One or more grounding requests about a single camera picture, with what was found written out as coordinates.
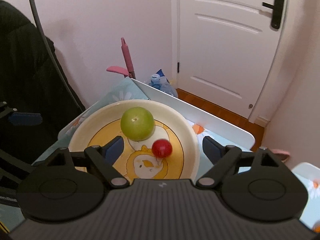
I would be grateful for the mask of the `green apple with stem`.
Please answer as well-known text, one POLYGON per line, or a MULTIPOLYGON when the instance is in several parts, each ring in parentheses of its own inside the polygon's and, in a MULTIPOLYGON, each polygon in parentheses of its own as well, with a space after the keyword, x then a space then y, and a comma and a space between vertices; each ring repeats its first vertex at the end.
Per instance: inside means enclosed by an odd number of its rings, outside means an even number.
POLYGON ((124 112, 120 120, 122 133, 130 140, 146 140, 153 134, 155 121, 150 111, 143 107, 132 107, 124 112))

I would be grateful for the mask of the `red cherry tomato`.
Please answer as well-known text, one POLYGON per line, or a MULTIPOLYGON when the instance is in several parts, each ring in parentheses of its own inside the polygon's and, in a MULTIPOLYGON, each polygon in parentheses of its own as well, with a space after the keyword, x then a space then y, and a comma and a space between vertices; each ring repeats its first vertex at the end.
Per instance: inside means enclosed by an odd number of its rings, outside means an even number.
POLYGON ((158 139, 152 145, 152 153, 157 158, 166 158, 172 154, 172 145, 167 139, 158 139))

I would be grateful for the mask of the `black garment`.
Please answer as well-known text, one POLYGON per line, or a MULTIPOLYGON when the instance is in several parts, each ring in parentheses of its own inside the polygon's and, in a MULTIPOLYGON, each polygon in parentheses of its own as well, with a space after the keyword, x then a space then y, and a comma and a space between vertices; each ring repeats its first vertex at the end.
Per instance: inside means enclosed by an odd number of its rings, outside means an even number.
POLYGON ((63 85, 38 29, 1 1, 1 102, 19 112, 40 113, 42 124, 1 121, 1 153, 32 164, 82 111, 63 85))

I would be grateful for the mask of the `white table left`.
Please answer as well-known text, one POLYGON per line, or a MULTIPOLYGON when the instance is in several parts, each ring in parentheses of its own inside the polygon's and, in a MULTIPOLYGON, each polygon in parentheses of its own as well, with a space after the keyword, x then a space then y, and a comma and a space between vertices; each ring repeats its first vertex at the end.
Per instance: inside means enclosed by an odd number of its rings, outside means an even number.
POLYGON ((122 79, 117 85, 113 86, 104 97, 65 126, 58 133, 57 138, 60 140, 65 136, 65 134, 70 136, 73 135, 80 124, 100 108, 114 103, 117 100, 124 101, 132 99, 150 99, 152 101, 163 103, 178 111, 187 120, 204 127, 214 134, 217 134, 242 148, 249 150, 255 143, 255 138, 251 133, 174 96, 166 94, 129 77, 122 79))

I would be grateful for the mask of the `white table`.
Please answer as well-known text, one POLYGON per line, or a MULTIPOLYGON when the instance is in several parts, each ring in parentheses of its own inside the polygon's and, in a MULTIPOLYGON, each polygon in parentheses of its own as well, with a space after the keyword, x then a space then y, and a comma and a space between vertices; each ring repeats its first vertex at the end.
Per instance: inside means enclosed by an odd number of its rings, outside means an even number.
POLYGON ((204 127, 214 134, 217 134, 242 148, 249 150, 255 143, 255 138, 251 133, 174 96, 166 94, 129 77, 122 79, 117 85, 113 86, 104 97, 65 126, 58 133, 57 138, 60 140, 65 136, 65 134, 70 136, 73 135, 80 124, 100 108, 114 103, 117 100, 124 101, 132 99, 150 99, 152 101, 163 103, 178 111, 187 120, 204 127))
POLYGON ((300 220, 308 228, 319 233, 319 168, 310 163, 300 163, 292 172, 308 192, 308 201, 300 220))

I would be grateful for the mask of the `cream yellow cartoon plate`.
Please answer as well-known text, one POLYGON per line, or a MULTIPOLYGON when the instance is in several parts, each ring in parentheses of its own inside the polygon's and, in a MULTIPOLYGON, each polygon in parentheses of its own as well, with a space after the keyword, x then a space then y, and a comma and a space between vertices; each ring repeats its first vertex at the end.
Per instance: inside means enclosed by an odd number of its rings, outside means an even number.
POLYGON ((69 150, 80 152, 89 146, 104 146, 118 135, 124 140, 124 150, 113 167, 127 180, 196 178, 200 153, 194 130, 178 111, 151 100, 121 101, 95 111, 73 134, 69 150), (132 141, 122 133, 121 117, 132 107, 143 107, 153 115, 155 129, 149 139, 132 141), (151 148, 158 139, 170 141, 170 156, 154 156, 151 148))

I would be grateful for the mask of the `white table right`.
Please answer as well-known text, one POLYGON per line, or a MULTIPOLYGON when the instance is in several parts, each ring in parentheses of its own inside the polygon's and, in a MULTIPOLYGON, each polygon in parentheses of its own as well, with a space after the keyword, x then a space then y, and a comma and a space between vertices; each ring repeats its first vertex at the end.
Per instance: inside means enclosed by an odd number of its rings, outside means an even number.
POLYGON ((310 163, 300 163, 292 172, 308 192, 308 201, 300 220, 308 228, 319 233, 319 168, 310 163))

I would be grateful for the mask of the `blue plastic bag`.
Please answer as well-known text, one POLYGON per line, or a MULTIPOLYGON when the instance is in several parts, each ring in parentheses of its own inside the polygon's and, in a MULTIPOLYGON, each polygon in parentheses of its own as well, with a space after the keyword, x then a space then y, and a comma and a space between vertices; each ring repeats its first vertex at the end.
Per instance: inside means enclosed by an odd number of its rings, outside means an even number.
POLYGON ((155 74, 151 75, 151 77, 146 82, 149 86, 160 90, 166 94, 169 94, 174 97, 178 97, 178 93, 176 89, 170 84, 167 77, 164 75, 162 69, 158 70, 155 74))

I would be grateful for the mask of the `white panel door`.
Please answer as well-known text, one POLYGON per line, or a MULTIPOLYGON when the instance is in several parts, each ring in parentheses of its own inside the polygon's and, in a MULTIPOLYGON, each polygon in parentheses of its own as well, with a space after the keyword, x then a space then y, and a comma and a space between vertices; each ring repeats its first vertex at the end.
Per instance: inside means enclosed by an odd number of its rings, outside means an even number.
POLYGON ((180 89, 250 116, 281 36, 281 25, 271 27, 272 10, 263 2, 274 5, 274 0, 179 0, 180 89))

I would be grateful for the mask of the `grey curved pole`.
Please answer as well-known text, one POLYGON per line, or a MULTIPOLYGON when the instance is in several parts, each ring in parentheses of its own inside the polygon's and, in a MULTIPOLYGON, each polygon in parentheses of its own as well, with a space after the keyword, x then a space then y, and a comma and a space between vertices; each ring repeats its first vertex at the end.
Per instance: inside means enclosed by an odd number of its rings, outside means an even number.
POLYGON ((50 45, 49 45, 49 43, 48 43, 48 39, 47 39, 47 37, 45 36, 44 31, 43 31, 43 28, 42 28, 42 24, 41 24, 41 21, 40 21, 38 12, 37 12, 35 0, 29 0, 29 4, 30 4, 31 12, 32 12, 32 15, 33 15, 33 18, 34 18, 36 27, 37 27, 37 29, 38 29, 41 37, 42 37, 42 40, 43 40, 44 45, 45 45, 45 47, 46 47, 46 50, 47 50, 47 52, 48 52, 48 54, 49 54, 49 57, 50 57, 53 65, 54 65, 54 67, 55 67, 55 69, 56 69, 56 71, 57 71, 57 73, 58 73, 58 75, 59 75, 59 77, 60 77, 63 85, 65 86, 68 94, 71 96, 71 98, 73 99, 73 101, 74 101, 74 103, 76 104, 76 106, 78 107, 78 109, 80 109, 80 111, 83 112, 83 111, 85 110, 85 107, 80 105, 80 103, 79 103, 80 100, 78 100, 78 99, 75 97, 74 93, 71 91, 70 86, 69 86, 69 84, 68 84, 68 82, 67 82, 67 79, 66 79, 66 77, 64 76, 64 74, 62 73, 61 69, 59 68, 59 66, 58 66, 58 64, 57 64, 57 61, 56 61, 56 59, 55 59, 55 56, 54 56, 54 54, 53 54, 53 52, 52 52, 52 50, 51 50, 51 48, 50 48, 50 45))

